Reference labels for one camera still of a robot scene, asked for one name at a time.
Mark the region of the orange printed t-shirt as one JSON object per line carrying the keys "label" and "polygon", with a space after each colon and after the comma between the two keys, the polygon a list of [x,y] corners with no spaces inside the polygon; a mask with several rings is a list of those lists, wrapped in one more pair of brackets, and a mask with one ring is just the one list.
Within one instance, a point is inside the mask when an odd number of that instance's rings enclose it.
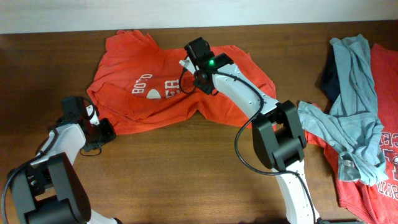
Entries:
{"label": "orange printed t-shirt", "polygon": [[162,49],[138,30],[117,31],[105,47],[87,94],[118,135],[179,123],[196,112],[216,123],[242,126],[261,103],[275,106],[274,83],[235,45],[211,48],[234,62],[231,71],[216,77],[221,82],[216,95],[194,90],[193,75],[180,64],[187,57],[184,49]]}

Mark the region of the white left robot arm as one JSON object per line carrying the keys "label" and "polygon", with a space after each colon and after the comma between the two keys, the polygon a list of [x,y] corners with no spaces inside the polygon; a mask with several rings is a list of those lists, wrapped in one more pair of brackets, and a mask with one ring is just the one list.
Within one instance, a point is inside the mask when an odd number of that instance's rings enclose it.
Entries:
{"label": "white left robot arm", "polygon": [[9,173],[5,190],[11,191],[20,223],[113,223],[91,209],[89,198],[73,163],[82,149],[101,149],[116,134],[108,119],[61,124],[37,155]]}

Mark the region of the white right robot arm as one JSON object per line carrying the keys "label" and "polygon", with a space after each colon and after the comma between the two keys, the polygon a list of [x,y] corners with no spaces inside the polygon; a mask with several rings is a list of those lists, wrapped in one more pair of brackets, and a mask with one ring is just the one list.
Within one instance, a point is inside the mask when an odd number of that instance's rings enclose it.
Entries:
{"label": "white right robot arm", "polygon": [[303,150],[307,142],[295,105],[264,93],[226,54],[199,57],[189,53],[187,58],[197,88],[206,94],[224,94],[248,117],[235,138],[251,127],[254,152],[266,170],[249,169],[276,177],[289,223],[317,223],[320,215],[305,178]]}

